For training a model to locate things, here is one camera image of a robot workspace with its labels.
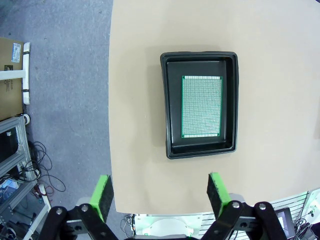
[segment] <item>cardboard box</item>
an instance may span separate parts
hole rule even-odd
[[[0,71],[22,70],[23,53],[23,42],[0,37]],[[0,121],[22,112],[22,78],[0,80]]]

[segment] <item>white pipe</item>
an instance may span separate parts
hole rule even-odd
[[[34,234],[34,232],[37,229],[39,223],[42,221],[42,219],[44,218],[44,216],[46,215],[47,212],[48,212],[48,206],[44,205],[44,207],[42,208],[42,210],[40,211],[38,216],[36,216],[36,218],[34,219],[33,223],[29,227],[29,230],[26,233],[26,235],[24,236],[23,240],[29,240],[30,239],[31,235]]]
[[[20,79],[25,77],[25,70],[0,71],[0,80]]]
[[[39,184],[39,190],[42,195],[42,199],[43,199],[44,204],[48,206],[48,212],[49,212],[51,209],[51,204],[50,204],[49,198],[47,196],[45,186],[42,183]]]
[[[22,89],[23,89],[23,103],[25,105],[30,104],[29,95],[29,53],[30,52],[30,42],[26,42],[23,45],[23,61],[22,69],[25,71],[25,76],[22,77]]]

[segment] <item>cable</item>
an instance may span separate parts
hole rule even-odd
[[[305,208],[305,204],[306,204],[306,201],[307,201],[307,196],[308,196],[308,194],[309,194],[309,191],[306,192],[306,197],[305,197],[304,202],[303,202],[303,205],[302,205],[302,211],[301,211],[301,213],[298,214],[298,216],[299,216],[300,214],[301,214],[301,216],[300,216],[299,218],[297,218],[297,219],[293,222],[293,225],[296,225],[297,222],[305,216],[305,215],[302,216],[302,213],[303,213],[303,210],[304,210],[304,208]]]
[[[130,236],[127,234],[125,227],[126,227],[127,223],[130,224],[129,220],[131,219],[132,215],[133,215],[133,214],[131,214],[131,215],[125,215],[125,216],[123,217],[123,219],[121,219],[121,221],[120,221],[120,229],[121,229],[122,232],[124,232],[124,234],[125,234],[125,236],[126,236],[127,238],[130,238]]]
[[[135,215],[132,214],[131,215],[131,227],[132,227],[132,230],[133,230],[133,234],[132,234],[132,237],[134,237],[136,234],[136,227],[134,226],[134,221],[135,221]]]
[[[295,233],[295,236],[291,240],[303,239],[303,237],[306,235],[306,233],[310,228],[311,228],[311,225],[309,222],[303,223]]]
[[[239,232],[239,231],[237,230],[236,233],[235,233],[235,236],[234,236],[234,238],[233,238],[232,240],[235,240],[235,239],[237,238],[238,232]]]
[[[235,237],[233,240],[235,240],[238,237],[238,233],[239,233],[239,231],[236,231],[236,234],[235,234]]]
[[[52,186],[50,186],[50,185],[45,187],[45,192],[46,192],[48,197],[52,197],[55,194],[54,188]]]
[[[38,168],[39,170],[42,172],[42,170],[45,171],[46,174],[41,174],[41,176],[39,176],[38,179],[41,179],[43,177],[48,177],[48,181],[50,184],[47,184],[48,186],[47,187],[51,187],[52,189],[52,194],[54,194],[54,190],[57,190],[58,192],[65,192],[66,191],[66,185],[65,183],[59,179],[58,177],[52,175],[52,174],[49,174],[49,171],[53,168],[53,163],[52,163],[52,160],[50,158],[50,156],[47,154],[47,148],[46,146],[40,142],[40,141],[35,141],[35,142],[32,142],[32,145],[34,146],[34,148],[36,149],[36,152],[37,152],[37,165],[38,165]],[[44,159],[48,159],[50,165],[49,167],[46,167],[44,165]],[[52,178],[53,179],[56,179],[58,182],[60,182],[62,184],[62,188],[58,188],[57,186],[55,186],[53,183],[52,183]]]

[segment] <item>wire bundle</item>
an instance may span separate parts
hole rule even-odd
[[[127,238],[130,238],[131,236],[129,236],[126,232],[126,225],[128,224],[128,226],[131,226],[130,230],[133,229],[132,231],[132,237],[135,235],[135,228],[134,228],[134,217],[135,215],[134,214],[131,214],[131,215],[125,215],[123,217],[123,219],[120,221],[120,229],[122,230],[122,232],[124,232],[125,236]]]
[[[46,191],[49,190],[46,194],[48,197],[53,196],[55,191],[65,192],[66,185],[64,184],[64,182],[60,180],[58,177],[53,176],[52,174],[49,174],[49,171],[52,169],[53,164],[52,164],[51,158],[47,154],[46,146],[40,141],[35,141],[35,142],[28,141],[28,145],[29,145],[31,160],[27,161],[24,167],[21,168],[21,170],[16,172],[10,171],[4,176],[2,176],[0,178],[0,184],[4,183],[8,179],[14,179],[17,181],[22,181],[27,183],[39,180],[39,182],[42,182],[45,184],[46,186],[45,190]],[[45,159],[47,160],[49,166],[45,166]],[[36,177],[34,179],[28,179],[26,176],[27,172],[34,172]],[[47,177],[48,183],[43,180],[43,177]],[[62,187],[59,188],[55,186],[52,183],[52,179],[55,179],[56,181],[58,181],[62,185]],[[33,194],[36,198],[41,198],[41,195],[42,195],[42,193],[39,191],[38,186],[35,186],[32,189],[31,194]]]
[[[234,238],[233,238],[233,240],[235,240],[237,237],[238,237],[238,233],[239,233],[239,231],[236,231],[236,233],[235,233],[235,236],[234,236]]]
[[[49,171],[52,169],[53,164],[52,164],[52,160],[49,157],[49,155],[47,154],[47,148],[46,146],[41,143],[40,141],[35,141],[35,142],[28,142],[29,147],[30,147],[30,155],[31,155],[31,160],[33,162],[35,162],[35,166],[36,169],[40,171],[40,176],[39,176],[39,180],[40,182],[43,182],[44,184],[46,184],[47,186],[45,187],[45,190],[47,191],[47,189],[51,189],[50,192],[47,192],[47,195],[51,195],[53,196],[55,190],[58,192],[65,192],[66,191],[66,185],[64,184],[64,182],[62,180],[60,180],[58,177],[53,176],[52,174],[49,174]],[[49,167],[46,167],[44,165],[44,159],[48,159],[49,161]],[[43,177],[47,177],[49,184],[45,181],[42,180]],[[58,188],[56,187],[53,183],[52,183],[52,178],[57,180],[58,182],[60,182],[62,184],[62,188]]]
[[[294,226],[295,236],[291,240],[302,239],[310,228],[311,225],[305,218],[299,218]]]

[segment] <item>black cable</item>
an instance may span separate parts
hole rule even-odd
[[[295,226],[297,225],[297,222],[298,222],[300,219],[302,219],[304,216],[306,216],[306,215],[302,216],[302,213],[303,213],[305,204],[307,203],[307,196],[308,196],[308,194],[309,194],[309,191],[306,192],[306,196],[305,196],[305,199],[304,199],[304,202],[303,202],[303,205],[302,205],[302,211],[301,211],[300,214],[298,214],[298,216],[300,215],[299,218],[297,218],[297,219],[293,222],[293,225],[295,225]]]
[[[131,227],[132,227],[132,230],[133,230],[133,236],[137,235],[137,234],[136,234],[136,228],[134,227],[134,221],[135,221],[135,215],[132,214],[132,217],[131,217]]]
[[[26,164],[25,164],[26,167],[23,167],[18,172],[7,173],[6,175],[4,175],[0,178],[0,182],[4,182],[5,180],[8,180],[8,179],[21,180],[24,182],[34,182],[41,177],[41,170],[40,170],[40,165],[38,162],[38,156],[39,156],[38,150],[32,142],[28,141],[28,145],[29,145],[29,153],[30,153],[31,160],[26,162]],[[36,177],[34,179],[26,179],[25,174],[27,172],[34,172],[34,171],[35,171]]]
[[[237,237],[238,237],[238,230],[236,231],[236,233],[235,233],[235,236],[234,236],[234,238],[232,239],[232,240],[235,240]]]
[[[125,215],[125,216],[123,217],[123,219],[121,219],[121,221],[120,221],[120,229],[121,229],[122,232],[124,232],[124,234],[125,234],[125,236],[126,236],[127,238],[130,238],[131,236],[128,236],[128,234],[126,233],[125,226],[123,226],[123,228],[122,228],[122,221],[125,221],[125,222],[124,222],[124,225],[126,225],[126,222],[127,222],[130,218],[131,218],[130,215]]]
[[[24,114],[27,114],[27,105],[23,104],[22,112],[23,112]]]
[[[46,174],[41,174],[41,176],[38,178],[38,179],[41,179],[43,177],[48,177],[48,181],[50,183],[50,187],[52,187],[53,189],[57,190],[58,192],[65,192],[66,191],[66,185],[65,183],[59,179],[58,177],[52,175],[52,174],[49,174],[49,171],[53,168],[53,163],[52,163],[52,160],[50,158],[50,156],[47,154],[47,148],[46,146],[40,142],[40,141],[35,141],[32,143],[33,146],[35,147],[36,151],[37,151],[37,155],[39,157],[39,159],[37,160],[37,164],[38,164],[38,168],[39,170],[42,172],[42,170],[45,171]],[[44,161],[44,158],[47,158],[50,162],[50,167],[46,167],[44,164],[43,164],[43,161]],[[63,185],[63,188],[62,189],[59,189],[57,188],[56,186],[54,186],[54,184],[52,183],[52,179],[56,179],[57,181],[59,181],[62,185]]]
[[[303,239],[310,228],[311,225],[309,222],[303,223],[295,233],[295,236],[292,238],[292,240]]]
[[[54,188],[52,186],[50,186],[50,185],[45,187],[45,192],[49,197],[52,197],[55,194]]]

